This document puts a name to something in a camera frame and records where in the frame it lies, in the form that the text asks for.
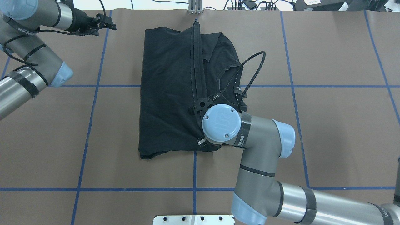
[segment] black strap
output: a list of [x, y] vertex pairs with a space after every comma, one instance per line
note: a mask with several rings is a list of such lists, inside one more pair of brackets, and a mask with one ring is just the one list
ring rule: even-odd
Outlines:
[[28, 79], [26, 79], [21, 74], [15, 72], [15, 71], [11, 71], [7, 76], [9, 78], [12, 78], [13, 80], [15, 80], [22, 87], [24, 87], [29, 92], [29, 94], [32, 96], [32, 98], [36, 97], [39, 94], [38, 88], [32, 82], [28, 81]]
[[282, 183], [277, 181], [279, 184], [279, 189], [280, 189], [280, 202], [279, 202], [279, 207], [278, 207], [278, 211], [276, 212], [276, 214], [273, 217], [278, 217], [280, 212], [282, 211], [282, 207], [283, 207], [283, 186]]
[[51, 27], [57, 26], [58, 23], [60, 22], [60, 19], [61, 19], [61, 8], [60, 8], [60, 5], [58, 4], [58, 2], [56, 2], [56, 4], [57, 4], [57, 7], [58, 7], [58, 18], [57, 18], [56, 23], [55, 23], [53, 26], [51, 26]]
[[380, 205], [375, 205], [375, 207], [377, 207], [379, 209], [380, 213], [382, 214], [383, 225], [394, 225], [392, 216], [390, 215], [390, 213], [387, 209], [385, 209], [384, 207], [382, 207]]
[[42, 44], [36, 48], [34, 48], [32, 51], [30, 51], [26, 56], [24, 57], [24, 61], [26, 61], [29, 57], [31, 57], [35, 52], [39, 51], [40, 49], [47, 47], [46, 44]]
[[239, 133], [236, 137], [235, 144], [233, 146], [244, 148], [246, 145], [247, 137], [251, 127], [251, 115], [242, 111], [242, 123], [240, 125]]
[[300, 222], [297, 224], [310, 225], [317, 215], [317, 200], [315, 199], [314, 192], [310, 188], [301, 187], [306, 194], [306, 213]]
[[[190, 60], [193, 98], [196, 102], [200, 98], [207, 98], [206, 79], [203, 68], [203, 46], [201, 42], [200, 24], [197, 22], [197, 19], [194, 21], [192, 28]], [[204, 113], [205, 111], [202, 111], [200, 114], [195, 115], [197, 124], [201, 129]]]
[[249, 172], [252, 172], [252, 173], [257, 173], [257, 174], [263, 175], [263, 176], [275, 177], [275, 173], [268, 173], [268, 172], [265, 172], [265, 171], [253, 169], [253, 168], [244, 166], [242, 164], [240, 164], [240, 168], [244, 169], [244, 170], [247, 170]]
[[39, 72], [39, 71], [38, 71], [35, 67], [33, 67], [33, 66], [30, 66], [30, 65], [22, 65], [22, 66], [16, 68], [14, 71], [18, 71], [18, 70], [20, 70], [20, 69], [22, 69], [22, 68], [24, 68], [24, 67], [28, 67], [28, 68], [30, 68], [31, 70], [35, 71], [35, 73], [36, 73], [37, 75], [39, 75], [39, 76], [43, 79], [44, 83], [46, 84], [46, 87], [49, 86], [49, 82], [47, 81], [47, 79], [43, 76], [43, 74], [42, 74], [41, 72]]

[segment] light blue joint cap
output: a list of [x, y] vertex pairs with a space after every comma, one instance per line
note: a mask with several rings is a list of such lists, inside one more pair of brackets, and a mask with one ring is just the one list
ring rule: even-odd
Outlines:
[[248, 225], [264, 225], [267, 220], [267, 217], [250, 207], [235, 192], [233, 193], [231, 212], [236, 219]]
[[61, 85], [69, 81], [73, 75], [74, 72], [71, 70], [71, 68], [65, 62], [63, 62], [56, 74], [56, 77], [51, 83], [51, 86], [54, 88], [59, 88]]
[[[13, 53], [13, 51], [11, 49], [7, 48], [7, 50], [8, 50], [9, 53]], [[0, 51], [3, 51], [3, 45], [2, 44], [0, 44]]]
[[1, 0], [0, 10], [14, 20], [26, 20], [38, 9], [38, 0]]
[[217, 104], [207, 110], [203, 117], [204, 134], [216, 142], [226, 142], [234, 138], [240, 130], [238, 112], [227, 104]]
[[293, 151], [294, 143], [296, 142], [296, 133], [292, 126], [286, 123], [273, 120], [279, 131], [280, 144], [282, 146], [279, 158], [287, 158]]

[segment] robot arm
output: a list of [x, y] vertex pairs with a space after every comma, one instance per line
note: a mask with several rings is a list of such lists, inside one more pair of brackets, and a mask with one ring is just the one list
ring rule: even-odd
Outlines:
[[14, 51], [25, 63], [0, 80], [0, 120], [47, 86], [60, 87], [73, 75], [68, 65], [36, 36], [41, 32], [39, 26], [81, 36], [98, 36], [102, 28], [116, 30], [111, 18], [101, 14], [91, 18], [75, 9], [71, 0], [8, 0], [1, 1], [0, 10], [0, 47]]
[[263, 225], [271, 216], [302, 225], [400, 224], [397, 205], [361, 203], [276, 181], [278, 159], [294, 147], [290, 125], [218, 104], [205, 113], [202, 126], [212, 144], [245, 148], [232, 203], [232, 214], [243, 223]]

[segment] black t-shirt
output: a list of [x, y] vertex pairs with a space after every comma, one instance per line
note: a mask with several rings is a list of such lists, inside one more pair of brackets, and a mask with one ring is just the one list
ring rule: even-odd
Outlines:
[[183, 32], [165, 27], [146, 30], [140, 157], [151, 159], [178, 150], [218, 150], [220, 146], [197, 144], [203, 137], [201, 119], [205, 111], [193, 111], [193, 106], [199, 99], [222, 91], [220, 103], [229, 104], [239, 112], [246, 111], [245, 104], [237, 106], [242, 75], [239, 67], [232, 42], [222, 33], [200, 34], [197, 21]]

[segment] gray metal tube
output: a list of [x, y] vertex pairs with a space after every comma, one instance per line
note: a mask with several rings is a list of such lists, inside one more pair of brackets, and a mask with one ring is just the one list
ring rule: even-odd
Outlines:
[[252, 116], [244, 146], [242, 165], [268, 173], [276, 173], [281, 151], [279, 131], [274, 121]]
[[281, 150], [275, 122], [252, 116], [245, 148], [235, 194], [263, 216], [274, 215], [280, 205], [280, 187], [274, 176]]
[[[4, 44], [21, 33], [10, 27], [0, 19], [0, 43]], [[8, 49], [13, 50], [21, 58], [25, 58], [33, 49], [43, 45], [44, 42], [37, 36], [26, 36], [10, 42]], [[43, 47], [33, 53], [27, 62], [38, 64], [34, 68], [51, 84], [57, 75], [63, 61], [48, 47]], [[21, 75], [35, 84], [39, 91], [46, 87], [43, 79], [31, 69], [21, 69], [18, 71]], [[11, 78], [5, 78], [0, 81], [0, 120], [10, 114], [12, 111], [23, 105], [32, 96], [27, 90]]]
[[400, 158], [398, 161], [399, 161], [399, 166], [397, 169], [397, 180], [396, 180], [396, 188], [394, 190], [393, 204], [398, 205], [400, 207]]
[[383, 225], [382, 214], [372, 204], [314, 191], [317, 214], [313, 225]]
[[306, 194], [299, 186], [286, 183], [282, 183], [282, 186], [284, 201], [278, 217], [296, 223], [300, 222], [306, 213]]
[[32, 96], [13, 79], [6, 77], [0, 81], [0, 120], [26, 103]]
[[[24, 67], [17, 71], [28, 81], [32, 82], [39, 91], [46, 88], [43, 79], [32, 69]], [[29, 92], [18, 84], [15, 80], [6, 77], [0, 81], [0, 120], [12, 113], [19, 106], [23, 105], [32, 96]]]
[[19, 24], [33, 30], [41, 25], [52, 27], [56, 24], [59, 15], [57, 3], [54, 0], [38, 1], [38, 9], [35, 14], [26, 20], [16, 20]]

